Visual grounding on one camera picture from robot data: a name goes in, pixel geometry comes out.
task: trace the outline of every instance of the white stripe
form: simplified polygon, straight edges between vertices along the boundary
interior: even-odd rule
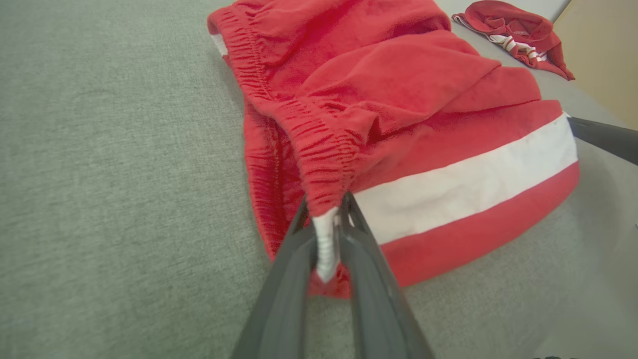
[[[379,244],[483,212],[577,161],[565,114],[522,139],[355,194]]]
[[[503,41],[503,46],[505,47],[505,50],[507,51],[512,51],[512,49],[514,48],[514,46],[516,46],[516,41],[512,40],[511,36],[508,36],[505,38],[505,40]]]
[[[212,38],[212,42],[214,42],[215,46],[217,46],[217,49],[219,50],[219,53],[222,56],[228,55],[228,49],[226,48],[226,42],[224,42],[224,38],[222,37],[222,35],[221,34],[211,34],[211,38]]]

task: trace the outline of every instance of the wooden panel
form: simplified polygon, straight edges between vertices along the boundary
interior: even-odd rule
[[[572,0],[554,30],[574,82],[638,130],[637,13],[635,0]]]

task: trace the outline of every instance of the gray table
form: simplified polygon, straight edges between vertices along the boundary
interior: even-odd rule
[[[205,26],[227,3],[0,5],[1,358],[230,354],[269,264],[249,205],[242,94]],[[534,73],[568,113],[618,124]],[[440,359],[531,358],[631,230],[635,169],[583,143],[579,153],[581,184],[542,223],[406,290]],[[313,298],[308,321],[309,358],[353,356],[348,302]]]

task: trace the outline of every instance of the red garment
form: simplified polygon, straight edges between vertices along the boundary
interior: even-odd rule
[[[554,24],[503,1],[477,1],[465,13],[452,16],[454,21],[503,47],[529,67],[551,71],[566,80],[575,77],[567,70],[563,46],[553,31]]]
[[[480,57],[432,0],[242,0],[208,25],[246,96],[271,258],[304,194],[319,235],[351,190],[408,286],[513,240],[577,183],[560,104],[527,69]],[[349,291],[342,267],[311,281]]]

